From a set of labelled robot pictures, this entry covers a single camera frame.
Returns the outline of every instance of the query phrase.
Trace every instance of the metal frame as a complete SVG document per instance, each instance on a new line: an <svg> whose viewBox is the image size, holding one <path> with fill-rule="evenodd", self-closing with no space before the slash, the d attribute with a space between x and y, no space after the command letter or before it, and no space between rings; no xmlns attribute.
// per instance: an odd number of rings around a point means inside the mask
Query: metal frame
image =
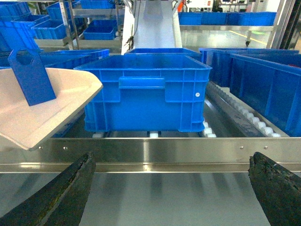
<svg viewBox="0 0 301 226"><path fill-rule="evenodd" d="M0 153L0 172L61 172L87 151L96 172L247 172L255 152L301 171L300 138L62 138Z"/></svg>

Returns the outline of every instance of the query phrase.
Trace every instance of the crate rim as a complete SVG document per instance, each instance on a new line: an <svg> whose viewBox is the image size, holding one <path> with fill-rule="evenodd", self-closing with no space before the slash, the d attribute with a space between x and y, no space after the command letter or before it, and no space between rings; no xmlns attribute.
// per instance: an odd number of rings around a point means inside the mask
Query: crate rim
<svg viewBox="0 0 301 226"><path fill-rule="evenodd" d="M289 72L289 73L292 73L292 74L295 74L295 75L298 75L299 77L301 77L301 74L300 74L301 68L299 68L299 67L293 67L290 65L284 65L284 64L277 63L277 62L272 62L272 61L263 60L263 59L257 59L257 58L239 55L239 54L230 54L230 57L234 58L234 59L244 60L244 61L247 61L250 63L256 63L259 65L268 66L268 67L277 69L279 71Z"/></svg>
<svg viewBox="0 0 301 226"><path fill-rule="evenodd" d="M115 56L117 56L117 55L103 57L103 58L101 58L97 61L107 60L108 58L115 57ZM208 69L211 70L212 69L212 67L210 67L210 66L208 66L208 65L206 65L206 64L204 64L204 63L202 63L202 62L200 62L200 61L198 61L198 60L196 60L196 59L194 59L190 56L183 55L183 57L186 57L186 58L194 61L195 63L197 63L198 65L203 66L203 67L202 68L193 68L193 67L187 67L187 68L182 68L182 67L178 67L178 68L175 68L175 67L173 67L173 68L171 68L171 67L170 68L168 68L168 67L163 67L163 68L122 68L122 67L120 67L120 68L98 68L98 69L88 68L87 66L95 64L97 62L97 61L93 61L93 62L90 62L88 64L84 64L84 65L81 65L79 67L75 67L74 69L75 70L77 70L77 69L98 70L98 71L99 70L102 70L102 71L105 71L105 70L106 71L120 71L121 69L123 71L149 71L149 70L154 70L154 71L158 71L158 70L162 70L162 71L164 71L164 70L169 70L169 71L190 70L191 71L191 70L208 70Z"/></svg>

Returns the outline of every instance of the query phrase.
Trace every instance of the white roller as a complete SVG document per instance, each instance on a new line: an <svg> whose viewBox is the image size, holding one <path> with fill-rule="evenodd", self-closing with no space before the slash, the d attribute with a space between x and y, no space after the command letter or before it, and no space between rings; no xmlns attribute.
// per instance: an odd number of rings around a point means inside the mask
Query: white roller
<svg viewBox="0 0 301 226"><path fill-rule="evenodd" d="M203 134L204 134L204 135L210 134L210 133L212 133L212 129L211 129L211 128L205 128L205 129L203 130Z"/></svg>
<svg viewBox="0 0 301 226"><path fill-rule="evenodd" d="M260 120L257 117L253 117L250 119L250 121L251 121L251 123L255 124L255 123L259 122Z"/></svg>
<svg viewBox="0 0 301 226"><path fill-rule="evenodd" d="M268 137L281 137L278 133L270 133Z"/></svg>
<svg viewBox="0 0 301 226"><path fill-rule="evenodd" d="M260 131L265 134L266 136L268 136L269 134L274 133L273 129L271 127L262 127L260 129Z"/></svg>
<svg viewBox="0 0 301 226"><path fill-rule="evenodd" d="M254 114L253 113L248 113L246 114L246 118L251 121L251 119L254 117Z"/></svg>
<svg viewBox="0 0 301 226"><path fill-rule="evenodd" d="M203 125L204 125L205 128L209 127L208 122L203 122Z"/></svg>
<svg viewBox="0 0 301 226"><path fill-rule="evenodd" d="M209 134L206 134L205 137L214 138L214 137L216 137L216 135L214 133L209 133Z"/></svg>
<svg viewBox="0 0 301 226"><path fill-rule="evenodd" d="M256 126L258 129L267 127L266 124L265 124L264 122L262 122L262 121L256 122L256 123L255 123L255 126Z"/></svg>

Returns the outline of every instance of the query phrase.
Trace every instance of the stacked blue bins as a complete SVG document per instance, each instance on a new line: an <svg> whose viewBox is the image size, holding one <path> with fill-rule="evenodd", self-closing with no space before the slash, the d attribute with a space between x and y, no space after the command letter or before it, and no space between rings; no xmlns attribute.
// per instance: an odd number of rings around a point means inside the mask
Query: stacked blue bins
<svg viewBox="0 0 301 226"><path fill-rule="evenodd" d="M75 8L78 5L79 5L78 1L72 2L72 8ZM71 20L69 4L66 2L65 6L66 6L68 18ZM61 13L59 2L54 3L51 6L46 7L46 10L47 10L51 20L59 20L63 23L63 18L62 18L62 13ZM77 18L74 18L74 21L75 21L75 25L77 27L80 27L84 24L84 19L83 18L77 17Z"/></svg>
<svg viewBox="0 0 301 226"><path fill-rule="evenodd" d="M0 21L13 21L30 14L26 2L0 2Z"/></svg>

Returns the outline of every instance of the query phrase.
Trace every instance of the metal shelf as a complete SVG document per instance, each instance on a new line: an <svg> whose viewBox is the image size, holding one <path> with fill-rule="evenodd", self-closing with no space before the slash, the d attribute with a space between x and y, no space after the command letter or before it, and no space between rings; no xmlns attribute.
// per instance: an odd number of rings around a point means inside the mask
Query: metal shelf
<svg viewBox="0 0 301 226"><path fill-rule="evenodd" d="M119 15L124 15L124 8L119 9ZM97 17L97 16L111 16L115 15L115 9L82 9L74 8L73 15L78 17Z"/></svg>
<svg viewBox="0 0 301 226"><path fill-rule="evenodd" d="M271 32L273 26L180 25L181 31L258 31Z"/></svg>

